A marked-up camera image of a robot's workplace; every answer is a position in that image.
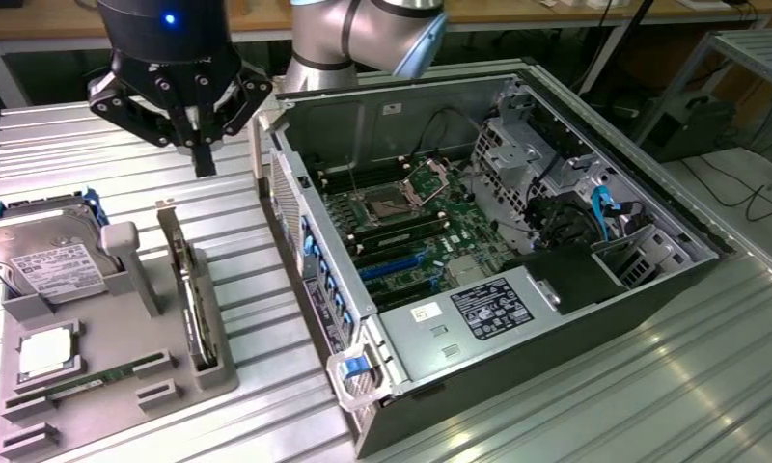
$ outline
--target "wooden table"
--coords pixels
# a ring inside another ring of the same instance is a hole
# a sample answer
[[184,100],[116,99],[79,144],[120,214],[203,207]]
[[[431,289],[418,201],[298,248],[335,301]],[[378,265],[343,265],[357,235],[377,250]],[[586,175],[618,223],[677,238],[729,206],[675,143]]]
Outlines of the wooden table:
[[[248,0],[248,14],[230,22],[235,41],[291,39],[292,12],[288,0]],[[589,82],[618,45],[641,0],[609,11],[605,25],[614,26],[599,55]],[[758,20],[764,27],[772,17],[772,0],[754,0]],[[603,10],[570,7],[561,3],[547,8],[535,0],[447,0],[450,31],[490,31],[513,29],[553,29],[594,27]],[[655,0],[643,24],[691,23],[740,20],[733,9],[694,11],[677,0]],[[4,62],[4,55],[31,51],[67,51],[108,48],[103,21],[96,12],[80,8],[71,0],[26,0],[22,9],[0,9],[0,97],[7,107],[27,105],[23,90]]]

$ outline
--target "hard drive label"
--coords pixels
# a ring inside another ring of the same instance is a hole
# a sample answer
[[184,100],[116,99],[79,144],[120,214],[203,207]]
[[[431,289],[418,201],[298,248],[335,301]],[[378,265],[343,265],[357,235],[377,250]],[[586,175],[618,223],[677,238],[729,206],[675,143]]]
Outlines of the hard drive label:
[[459,292],[453,296],[453,302],[479,340],[487,340],[534,320],[506,278]]
[[83,244],[12,258],[12,264],[44,297],[103,284],[103,275]]

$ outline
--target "motherboard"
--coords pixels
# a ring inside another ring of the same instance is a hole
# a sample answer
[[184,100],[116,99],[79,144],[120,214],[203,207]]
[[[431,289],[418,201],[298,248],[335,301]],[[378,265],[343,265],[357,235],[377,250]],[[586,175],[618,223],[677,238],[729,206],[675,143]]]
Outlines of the motherboard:
[[402,179],[357,187],[351,178],[350,191],[325,193],[382,310],[483,280],[517,256],[461,171],[433,159],[406,161],[402,167],[409,172]]

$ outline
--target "metal shelf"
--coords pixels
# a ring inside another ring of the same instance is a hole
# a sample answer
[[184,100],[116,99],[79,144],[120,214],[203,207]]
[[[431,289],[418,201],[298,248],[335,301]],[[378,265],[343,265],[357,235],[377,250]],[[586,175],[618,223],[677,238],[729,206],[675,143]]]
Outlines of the metal shelf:
[[[721,31],[707,34],[655,103],[655,107],[639,123],[633,137],[638,144],[645,142],[674,97],[691,81],[698,69],[703,67],[705,59],[711,51],[721,53],[733,63],[742,65],[772,84],[772,29]],[[722,76],[723,72],[719,72],[705,87],[714,89]]]

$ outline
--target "white sticker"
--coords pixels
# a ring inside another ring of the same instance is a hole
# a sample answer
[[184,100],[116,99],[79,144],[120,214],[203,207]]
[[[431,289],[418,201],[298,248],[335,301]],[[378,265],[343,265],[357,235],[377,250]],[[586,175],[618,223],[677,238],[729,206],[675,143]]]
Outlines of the white sticker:
[[103,275],[83,244],[12,258],[12,264],[44,297],[103,285]]
[[441,311],[441,306],[437,302],[430,302],[429,304],[422,305],[421,307],[415,307],[413,310],[413,317],[415,318],[417,322],[422,322],[430,320],[443,312]]
[[393,103],[385,106],[385,116],[390,114],[401,114],[403,111],[403,103]]

